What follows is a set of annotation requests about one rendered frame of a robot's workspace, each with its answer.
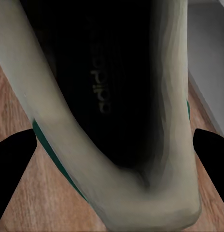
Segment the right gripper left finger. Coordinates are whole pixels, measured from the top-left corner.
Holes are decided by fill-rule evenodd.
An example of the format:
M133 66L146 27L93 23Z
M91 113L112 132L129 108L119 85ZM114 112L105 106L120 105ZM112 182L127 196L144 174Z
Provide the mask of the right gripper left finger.
M33 129L0 142L0 219L37 147Z

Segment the gym shoe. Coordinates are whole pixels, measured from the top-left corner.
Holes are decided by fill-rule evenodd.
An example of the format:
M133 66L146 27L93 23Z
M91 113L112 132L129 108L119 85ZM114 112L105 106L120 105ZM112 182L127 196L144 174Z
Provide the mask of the gym shoe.
M110 232L201 212L188 0L0 0L0 66L52 161Z

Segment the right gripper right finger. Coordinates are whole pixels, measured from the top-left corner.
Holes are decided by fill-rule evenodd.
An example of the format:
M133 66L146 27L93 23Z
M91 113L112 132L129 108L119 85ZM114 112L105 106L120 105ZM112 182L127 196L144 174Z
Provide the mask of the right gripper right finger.
M207 130L196 129L193 145L224 202L224 137Z

